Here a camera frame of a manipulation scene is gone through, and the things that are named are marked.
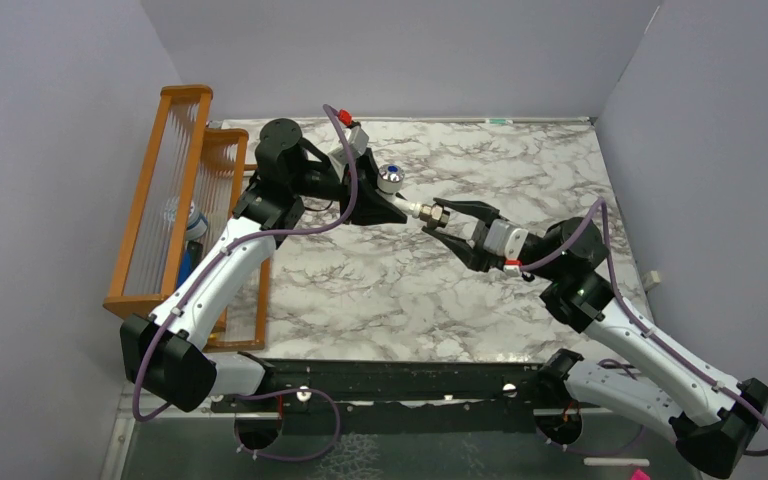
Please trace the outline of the white plastic water faucet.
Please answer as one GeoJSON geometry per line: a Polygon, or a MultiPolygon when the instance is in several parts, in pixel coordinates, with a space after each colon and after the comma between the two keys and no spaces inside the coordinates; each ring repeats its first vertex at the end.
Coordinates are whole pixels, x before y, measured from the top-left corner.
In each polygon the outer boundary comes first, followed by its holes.
{"type": "Polygon", "coordinates": [[[379,195],[410,218],[418,219],[422,204],[403,198],[400,191],[406,178],[404,170],[395,164],[378,168],[376,186],[379,195]]]}

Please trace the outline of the silver hex nut fitting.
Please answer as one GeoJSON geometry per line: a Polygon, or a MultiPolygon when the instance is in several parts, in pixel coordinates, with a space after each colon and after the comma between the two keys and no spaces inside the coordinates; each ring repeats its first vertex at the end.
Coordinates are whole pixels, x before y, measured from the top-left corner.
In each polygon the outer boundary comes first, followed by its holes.
{"type": "Polygon", "coordinates": [[[450,220],[450,212],[440,204],[422,204],[419,208],[418,219],[430,229],[445,228],[450,220]]]}

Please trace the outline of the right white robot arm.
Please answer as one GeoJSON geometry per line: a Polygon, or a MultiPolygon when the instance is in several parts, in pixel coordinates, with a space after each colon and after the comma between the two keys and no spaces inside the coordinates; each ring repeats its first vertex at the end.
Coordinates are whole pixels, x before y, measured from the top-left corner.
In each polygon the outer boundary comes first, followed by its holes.
{"type": "MultiPolygon", "coordinates": [[[[628,360],[643,375],[635,381],[606,371],[580,354],[561,349],[541,368],[539,398],[560,407],[568,400],[618,413],[670,441],[697,470],[726,479],[760,430],[768,433],[768,386],[738,380],[703,361],[639,313],[621,294],[616,274],[598,272],[613,262],[608,214],[598,198],[586,215],[552,225],[536,235],[481,201],[436,199],[440,212],[475,219],[470,239],[444,233],[438,222],[426,232],[470,270],[500,270],[510,277],[543,279],[546,310],[558,322],[628,360]]],[[[761,450],[768,456],[768,447],[761,450]]]]}

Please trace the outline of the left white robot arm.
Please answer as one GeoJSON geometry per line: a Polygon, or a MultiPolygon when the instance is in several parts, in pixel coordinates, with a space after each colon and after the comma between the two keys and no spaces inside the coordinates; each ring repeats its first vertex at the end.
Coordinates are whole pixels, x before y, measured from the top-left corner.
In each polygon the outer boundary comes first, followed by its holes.
{"type": "Polygon", "coordinates": [[[270,405],[275,386],[264,363],[204,349],[220,313],[283,241],[321,231],[297,226],[305,198],[338,203],[340,224],[404,224],[415,211],[399,193],[404,171],[375,162],[360,123],[338,121],[337,132],[347,145],[325,153],[293,120],[261,129],[256,169],[213,247],[169,298],[120,328],[125,374],[137,392],[186,412],[217,395],[236,395],[254,411],[270,405]]]}

